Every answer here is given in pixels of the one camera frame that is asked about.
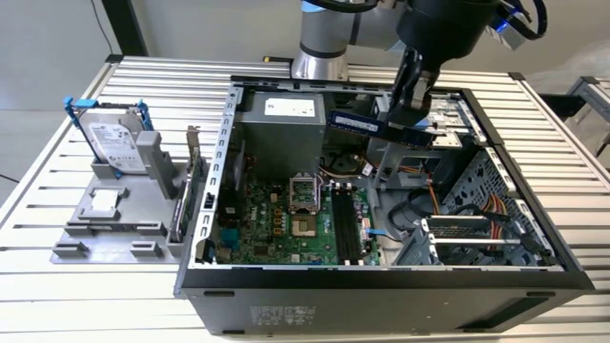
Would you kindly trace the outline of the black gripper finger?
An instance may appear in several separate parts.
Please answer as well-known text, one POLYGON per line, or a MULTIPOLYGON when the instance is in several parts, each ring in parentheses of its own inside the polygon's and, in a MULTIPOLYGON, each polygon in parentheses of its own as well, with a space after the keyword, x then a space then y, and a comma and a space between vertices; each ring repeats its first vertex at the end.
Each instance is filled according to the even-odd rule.
POLYGON ((414 89, 411 107, 390 109, 391 93, 389 98, 389 112, 385 119, 385 133, 391 134, 395 140, 434 140, 437 135, 415 125, 427 117, 431 105, 430 73, 422 72, 414 89))
POLYGON ((391 91, 390 109, 410 108, 414 89, 422 74, 422 55, 407 47, 402 55, 391 91))

